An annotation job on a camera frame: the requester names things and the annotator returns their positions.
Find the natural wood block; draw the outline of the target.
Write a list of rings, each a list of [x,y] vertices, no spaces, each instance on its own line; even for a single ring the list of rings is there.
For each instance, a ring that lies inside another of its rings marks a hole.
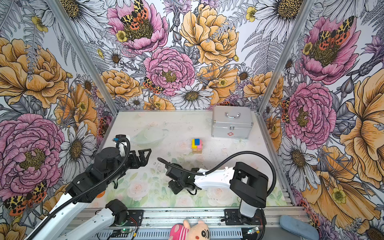
[[[202,151],[203,151],[202,148],[192,148],[192,152],[193,152],[194,154],[201,154]]]

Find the yellow wood block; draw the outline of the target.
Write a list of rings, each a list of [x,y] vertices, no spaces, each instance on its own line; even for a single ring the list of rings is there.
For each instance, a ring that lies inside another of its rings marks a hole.
[[[196,140],[192,140],[192,149],[197,149]]]

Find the pink wood block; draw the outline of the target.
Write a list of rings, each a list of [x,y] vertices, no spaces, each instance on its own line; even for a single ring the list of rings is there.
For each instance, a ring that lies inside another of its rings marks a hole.
[[[203,148],[203,144],[202,144],[202,141],[200,140],[200,145],[197,146],[197,148]]]

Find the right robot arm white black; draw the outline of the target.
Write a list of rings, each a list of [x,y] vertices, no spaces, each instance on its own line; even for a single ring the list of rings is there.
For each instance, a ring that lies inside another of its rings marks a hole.
[[[237,162],[233,168],[207,170],[195,168],[190,171],[174,163],[166,164],[166,176],[171,180],[169,188],[177,195],[182,190],[196,194],[199,190],[224,188],[240,198],[237,216],[226,214],[228,225],[260,225],[257,212],[265,208],[268,197],[269,178],[251,166]]]

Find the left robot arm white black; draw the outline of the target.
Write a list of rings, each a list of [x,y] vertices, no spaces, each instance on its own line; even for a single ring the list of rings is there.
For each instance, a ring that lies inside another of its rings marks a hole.
[[[74,178],[58,203],[37,227],[28,240],[55,240],[71,221],[85,209],[113,181],[123,177],[127,170],[145,167],[151,149],[128,151],[121,156],[119,148],[108,147],[96,154],[95,162]]]

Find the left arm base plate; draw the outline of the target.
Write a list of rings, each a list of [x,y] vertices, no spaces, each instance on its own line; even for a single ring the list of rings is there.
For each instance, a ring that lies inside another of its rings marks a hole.
[[[143,221],[144,210],[127,210],[122,213],[118,226],[140,227]]]

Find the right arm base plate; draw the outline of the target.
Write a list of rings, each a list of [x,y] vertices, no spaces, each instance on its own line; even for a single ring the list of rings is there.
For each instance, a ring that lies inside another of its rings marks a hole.
[[[224,213],[225,217],[221,221],[225,222],[227,226],[263,226],[267,223],[264,211],[261,209],[257,209],[252,218],[241,215],[239,209],[225,209]]]

